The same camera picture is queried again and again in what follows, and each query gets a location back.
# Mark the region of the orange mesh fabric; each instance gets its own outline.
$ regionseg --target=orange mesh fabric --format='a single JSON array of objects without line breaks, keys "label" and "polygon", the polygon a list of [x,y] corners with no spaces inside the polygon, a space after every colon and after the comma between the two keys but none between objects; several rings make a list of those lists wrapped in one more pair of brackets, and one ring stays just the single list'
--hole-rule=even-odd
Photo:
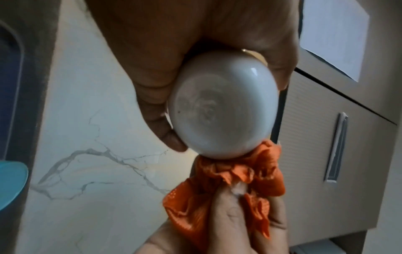
[{"label": "orange mesh fabric", "polygon": [[257,230],[269,238],[269,202],[266,196],[285,194],[278,168],[281,147],[265,140],[250,153],[231,160],[196,158],[196,175],[172,190],[163,206],[173,225],[200,250],[208,246],[208,216],[212,197],[222,181],[248,184],[241,200],[249,232]]}]

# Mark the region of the metal handle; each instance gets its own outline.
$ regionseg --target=metal handle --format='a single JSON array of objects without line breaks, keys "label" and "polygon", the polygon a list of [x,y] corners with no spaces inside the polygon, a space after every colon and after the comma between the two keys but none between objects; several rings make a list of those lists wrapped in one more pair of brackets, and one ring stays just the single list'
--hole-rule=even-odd
[{"label": "metal handle", "polygon": [[338,180],[343,150],[345,148],[346,131],[348,129],[348,118],[349,117],[344,112],[339,114],[334,143],[332,145],[327,172],[325,174],[326,182],[337,182]]}]

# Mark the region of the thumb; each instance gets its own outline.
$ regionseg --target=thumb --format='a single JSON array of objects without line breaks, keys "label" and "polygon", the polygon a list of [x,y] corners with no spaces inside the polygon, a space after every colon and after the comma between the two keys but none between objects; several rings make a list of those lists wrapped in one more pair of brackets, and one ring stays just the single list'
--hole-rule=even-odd
[{"label": "thumb", "polygon": [[239,196],[246,190],[247,185],[239,182],[234,188],[222,183],[216,191],[209,215],[208,254],[251,252],[244,213],[239,203]]}]

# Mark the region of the hand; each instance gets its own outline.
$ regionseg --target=hand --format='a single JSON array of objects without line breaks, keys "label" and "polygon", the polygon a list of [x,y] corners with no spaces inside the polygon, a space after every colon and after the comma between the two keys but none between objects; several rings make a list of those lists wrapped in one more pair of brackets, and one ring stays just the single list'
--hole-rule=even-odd
[{"label": "hand", "polygon": [[[281,198],[270,201],[270,239],[259,232],[247,234],[239,195],[243,190],[232,190],[222,184],[217,190],[209,218],[208,254],[288,254],[285,205]],[[182,236],[171,224],[165,222],[136,252],[136,254],[187,254],[199,253],[195,246]]]},{"label": "hand", "polygon": [[186,145],[165,103],[188,52],[213,49],[204,38],[261,53],[278,89],[297,64],[299,0],[86,0],[112,52],[131,78],[142,116],[168,147]]}]

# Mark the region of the blue object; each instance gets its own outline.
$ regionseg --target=blue object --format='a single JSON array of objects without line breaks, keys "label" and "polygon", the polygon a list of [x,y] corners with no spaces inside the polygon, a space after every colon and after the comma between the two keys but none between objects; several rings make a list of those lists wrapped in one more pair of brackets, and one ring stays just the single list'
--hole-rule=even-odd
[{"label": "blue object", "polygon": [[28,179],[28,168],[21,162],[0,161],[0,210],[22,191]]}]

